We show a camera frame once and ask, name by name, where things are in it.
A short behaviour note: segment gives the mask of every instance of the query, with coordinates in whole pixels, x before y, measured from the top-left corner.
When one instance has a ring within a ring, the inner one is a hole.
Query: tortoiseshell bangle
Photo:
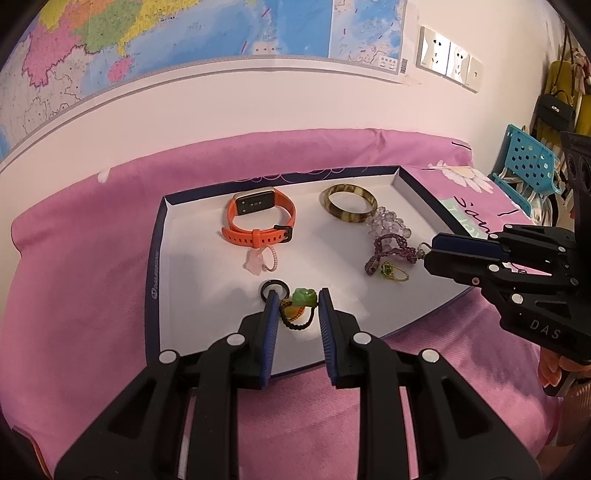
[[[330,196],[337,192],[353,193],[364,198],[371,206],[371,210],[365,213],[346,212],[330,201]],[[378,209],[378,201],[370,192],[357,185],[351,185],[350,183],[339,183],[329,187],[320,194],[320,203],[322,203],[324,209],[332,216],[350,223],[362,223]]]

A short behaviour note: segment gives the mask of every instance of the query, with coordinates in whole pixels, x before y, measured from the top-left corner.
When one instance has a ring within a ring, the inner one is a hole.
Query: metal rivet
[[[160,352],[158,360],[163,364],[171,364],[177,359],[177,357],[177,352],[174,352],[173,350],[165,350],[164,352]]]
[[[371,342],[371,335],[365,332],[357,332],[353,335],[353,341],[358,345],[367,345]]]
[[[246,342],[246,339],[241,333],[233,333],[226,338],[226,341],[228,342],[228,345],[238,346]]]
[[[435,350],[432,350],[430,348],[428,348],[427,350],[423,350],[423,353],[421,354],[421,356],[423,357],[423,360],[425,360],[426,362],[429,362],[430,364],[434,364],[440,358],[439,353],[437,353]]]

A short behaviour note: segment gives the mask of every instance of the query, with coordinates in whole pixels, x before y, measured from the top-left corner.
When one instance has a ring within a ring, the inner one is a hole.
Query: purple beaded bracelet
[[[388,248],[384,250],[383,240],[388,238],[393,238],[399,248]],[[425,252],[423,250],[409,247],[406,239],[402,235],[396,233],[387,233],[386,235],[377,237],[377,239],[374,240],[374,247],[375,253],[373,257],[365,264],[365,272],[367,275],[373,275],[377,272],[379,262],[383,257],[398,255],[412,264],[425,257]]]

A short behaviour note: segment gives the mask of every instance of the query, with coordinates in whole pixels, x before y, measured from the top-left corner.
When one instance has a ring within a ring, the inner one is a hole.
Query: world map
[[[398,73],[406,0],[49,0],[0,70],[0,160],[84,98],[227,57]]]

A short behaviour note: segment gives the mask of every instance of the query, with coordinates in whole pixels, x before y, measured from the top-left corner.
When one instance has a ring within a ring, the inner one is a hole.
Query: electrical socket panel
[[[452,42],[433,30],[422,27],[418,64],[420,67],[445,75]]]
[[[461,46],[452,42],[447,61],[446,77],[454,82],[466,84],[468,77],[468,67],[470,65],[470,54]]]
[[[470,58],[468,74],[466,76],[466,88],[473,92],[480,92],[484,78],[484,67],[480,61],[474,57]]]

